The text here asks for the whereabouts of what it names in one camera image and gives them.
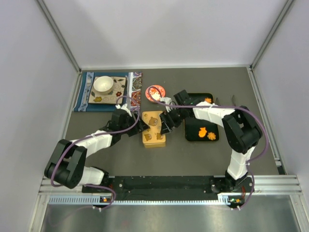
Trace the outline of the black serving tongs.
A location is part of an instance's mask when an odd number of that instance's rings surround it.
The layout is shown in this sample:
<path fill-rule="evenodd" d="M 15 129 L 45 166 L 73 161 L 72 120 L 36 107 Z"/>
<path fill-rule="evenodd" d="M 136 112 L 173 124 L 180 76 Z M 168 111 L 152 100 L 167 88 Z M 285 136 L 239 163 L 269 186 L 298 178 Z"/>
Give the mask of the black serving tongs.
<path fill-rule="evenodd" d="M 235 97 L 235 95 L 233 95 L 233 96 L 230 98 L 230 100 L 231 100 L 231 103 L 232 103 L 233 106 L 237 106 L 237 102 L 236 102 L 236 97 Z M 215 99 L 215 104 L 218 105 L 218 106 L 221 106 L 218 97 Z"/>

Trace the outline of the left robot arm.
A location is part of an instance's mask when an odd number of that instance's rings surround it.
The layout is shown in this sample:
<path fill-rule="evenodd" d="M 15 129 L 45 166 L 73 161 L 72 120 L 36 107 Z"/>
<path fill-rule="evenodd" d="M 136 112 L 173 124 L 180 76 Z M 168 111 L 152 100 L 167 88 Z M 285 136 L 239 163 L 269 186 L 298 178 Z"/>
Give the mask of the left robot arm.
<path fill-rule="evenodd" d="M 139 112 L 130 112 L 124 107 L 116 109 L 106 126 L 78 140 L 58 141 L 45 167 L 44 176 L 54 187 L 73 189 L 78 185 L 93 185 L 98 191 L 109 187 L 109 173 L 97 167 L 86 167 L 86 158 L 115 145 L 123 134 L 129 137 L 150 128 Z"/>

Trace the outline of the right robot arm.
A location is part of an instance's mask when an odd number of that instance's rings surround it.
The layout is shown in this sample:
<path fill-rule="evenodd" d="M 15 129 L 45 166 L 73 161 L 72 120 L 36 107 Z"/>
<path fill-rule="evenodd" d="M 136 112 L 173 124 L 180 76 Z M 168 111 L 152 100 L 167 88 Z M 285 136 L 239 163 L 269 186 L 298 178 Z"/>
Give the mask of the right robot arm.
<path fill-rule="evenodd" d="M 222 127 L 232 149 L 230 164 L 225 172 L 224 189 L 237 191 L 242 187 L 248 175 L 247 164 L 263 133 L 249 110 L 242 106 L 226 108 L 194 99 L 186 90 L 174 95 L 176 105 L 171 98 L 159 97 L 158 102 L 166 109 L 160 114 L 161 134 L 172 132 L 186 118 L 204 120 Z"/>

